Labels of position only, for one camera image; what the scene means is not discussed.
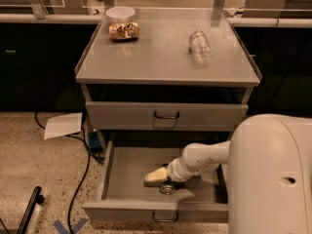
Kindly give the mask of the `yellow taped gripper finger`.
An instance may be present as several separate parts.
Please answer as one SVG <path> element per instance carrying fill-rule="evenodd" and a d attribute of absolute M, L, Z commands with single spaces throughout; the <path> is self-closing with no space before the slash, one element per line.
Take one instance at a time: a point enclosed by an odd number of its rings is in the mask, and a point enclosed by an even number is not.
<path fill-rule="evenodd" d="M 146 182 L 159 182 L 165 181 L 168 178 L 168 169 L 166 167 L 161 167 L 145 176 Z"/>

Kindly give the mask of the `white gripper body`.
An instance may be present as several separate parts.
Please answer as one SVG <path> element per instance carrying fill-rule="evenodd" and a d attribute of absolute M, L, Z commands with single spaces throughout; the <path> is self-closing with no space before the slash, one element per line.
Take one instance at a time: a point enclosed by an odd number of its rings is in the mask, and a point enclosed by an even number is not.
<path fill-rule="evenodd" d="M 194 176 L 184 163 L 179 159 L 174 159 L 167 167 L 168 177 L 175 182 L 185 182 Z"/>

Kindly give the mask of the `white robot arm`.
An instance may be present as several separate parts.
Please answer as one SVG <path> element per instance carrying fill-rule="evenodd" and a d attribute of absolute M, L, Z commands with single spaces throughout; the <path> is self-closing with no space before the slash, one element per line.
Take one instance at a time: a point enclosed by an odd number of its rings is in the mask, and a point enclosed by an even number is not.
<path fill-rule="evenodd" d="M 312 119 L 260 114 L 231 139 L 190 143 L 147 182 L 185 182 L 227 166 L 229 234 L 312 234 Z"/>

